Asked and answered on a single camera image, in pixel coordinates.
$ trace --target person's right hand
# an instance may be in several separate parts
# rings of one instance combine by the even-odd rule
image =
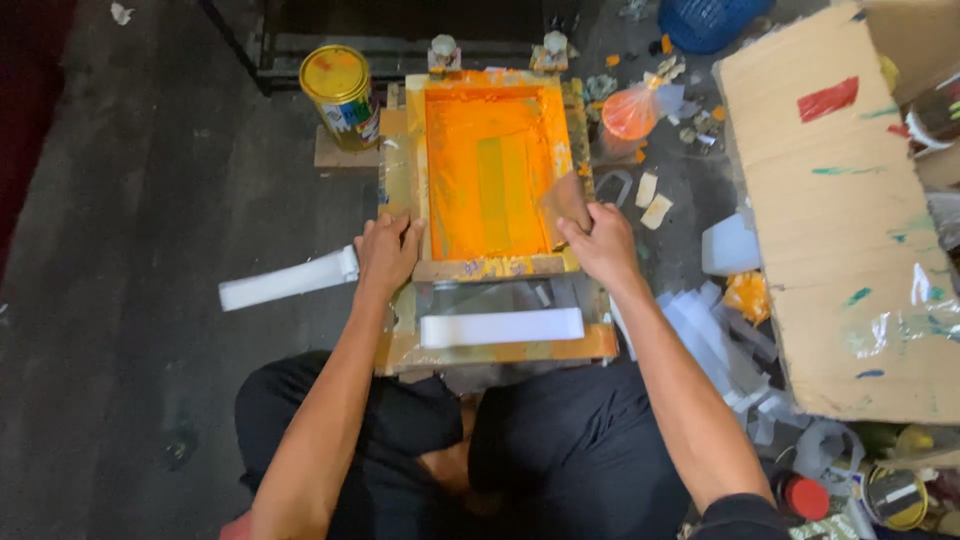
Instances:
[[[637,286],[645,290],[647,285],[640,276],[634,233],[627,218],[611,203],[588,203],[587,211],[594,222],[590,234],[575,221],[557,220],[557,229],[566,237],[584,271],[614,294]]]

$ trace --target cardboard box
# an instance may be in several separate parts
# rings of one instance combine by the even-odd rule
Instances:
[[[897,102],[877,49],[900,69]],[[960,70],[957,51],[960,2],[848,3],[714,69],[806,412],[960,422],[960,307],[918,176],[952,184],[960,148],[915,165],[887,130],[901,125],[898,102]]]

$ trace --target white paper scrap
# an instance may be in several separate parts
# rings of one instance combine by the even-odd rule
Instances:
[[[657,175],[645,172],[640,177],[640,187],[636,190],[636,205],[642,209],[650,206],[657,194]]]
[[[420,319],[420,345],[425,349],[582,337],[584,315],[578,307],[426,315]]]
[[[346,282],[360,274],[353,246],[315,258],[304,264],[268,274],[220,283],[220,305],[224,311],[270,302]]]
[[[120,26],[126,26],[130,22],[134,11],[136,11],[134,8],[124,9],[118,2],[110,4],[110,14]]]
[[[658,193],[657,196],[654,197],[654,201],[650,203],[650,208],[643,212],[640,223],[645,225],[647,229],[655,231],[660,227],[660,224],[663,223],[663,216],[666,215],[672,206],[673,201]]]

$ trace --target white foam block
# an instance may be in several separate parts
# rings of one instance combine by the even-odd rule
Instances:
[[[270,302],[346,282],[355,282],[360,272],[353,246],[323,257],[252,278],[220,283],[224,311]]]
[[[578,307],[420,319],[420,345],[426,349],[582,337],[584,316]]]

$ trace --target person's left hand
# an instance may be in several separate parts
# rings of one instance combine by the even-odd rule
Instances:
[[[385,213],[376,221],[368,220],[363,236],[353,238],[360,262],[357,298],[387,303],[413,273],[422,237],[423,221],[410,223],[410,212],[399,217]]]

